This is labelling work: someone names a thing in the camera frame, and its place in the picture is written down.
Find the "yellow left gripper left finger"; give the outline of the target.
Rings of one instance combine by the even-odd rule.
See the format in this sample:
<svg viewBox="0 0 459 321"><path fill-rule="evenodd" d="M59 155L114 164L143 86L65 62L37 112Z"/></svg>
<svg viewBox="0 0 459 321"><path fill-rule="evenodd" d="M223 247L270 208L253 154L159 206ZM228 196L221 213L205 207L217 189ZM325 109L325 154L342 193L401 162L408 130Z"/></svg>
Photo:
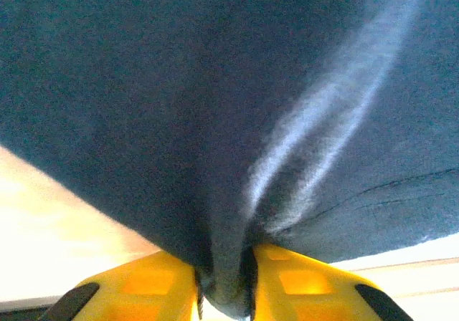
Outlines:
<svg viewBox="0 0 459 321"><path fill-rule="evenodd" d="M81 281L45 312L45 319L198 320L194 268L158 251Z"/></svg>

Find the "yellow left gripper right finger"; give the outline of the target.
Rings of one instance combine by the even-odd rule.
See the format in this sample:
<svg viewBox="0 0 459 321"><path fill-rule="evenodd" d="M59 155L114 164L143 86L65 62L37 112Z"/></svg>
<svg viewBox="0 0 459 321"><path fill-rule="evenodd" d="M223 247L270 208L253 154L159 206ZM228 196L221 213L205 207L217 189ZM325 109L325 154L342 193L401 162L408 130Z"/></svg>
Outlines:
<svg viewBox="0 0 459 321"><path fill-rule="evenodd" d="M403 321L412 318L373 282L272 244L253 249L253 320Z"/></svg>

